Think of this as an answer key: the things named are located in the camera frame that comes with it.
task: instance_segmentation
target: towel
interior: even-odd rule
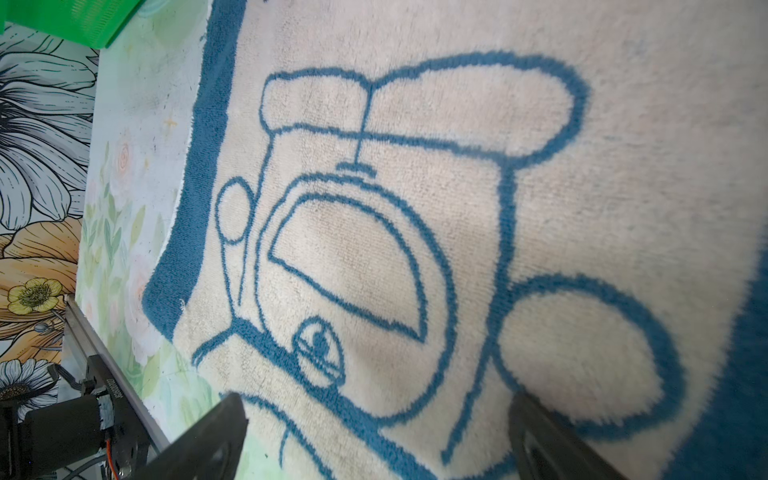
[[[295,479],[765,472],[768,5],[215,0],[157,329]]]

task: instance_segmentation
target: table surface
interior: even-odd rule
[[[209,10],[149,0],[101,51],[78,267],[78,304],[171,441],[218,402],[141,310],[181,186]],[[283,473],[249,436],[238,478]]]

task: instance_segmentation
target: cartoon character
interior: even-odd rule
[[[488,77],[483,90],[467,88]],[[452,97],[452,84],[468,97]],[[653,408],[621,427],[579,422],[582,435],[617,438],[673,415],[683,391],[677,353],[641,303],[586,276],[510,280],[515,175],[566,147],[587,99],[572,68],[504,52],[430,60],[376,80],[339,68],[269,76],[259,183],[235,177],[216,200],[233,315],[226,334],[287,372],[405,478],[447,475],[464,462],[457,455],[472,456],[471,446],[457,449],[491,369],[511,391],[522,388],[499,337],[533,296],[572,292],[617,310],[656,360],[663,395]],[[238,202],[247,215],[229,213]],[[506,449],[458,471],[509,473]]]

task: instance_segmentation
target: green basket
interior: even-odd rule
[[[142,0],[6,1],[9,22],[91,48],[104,48],[118,36]]]

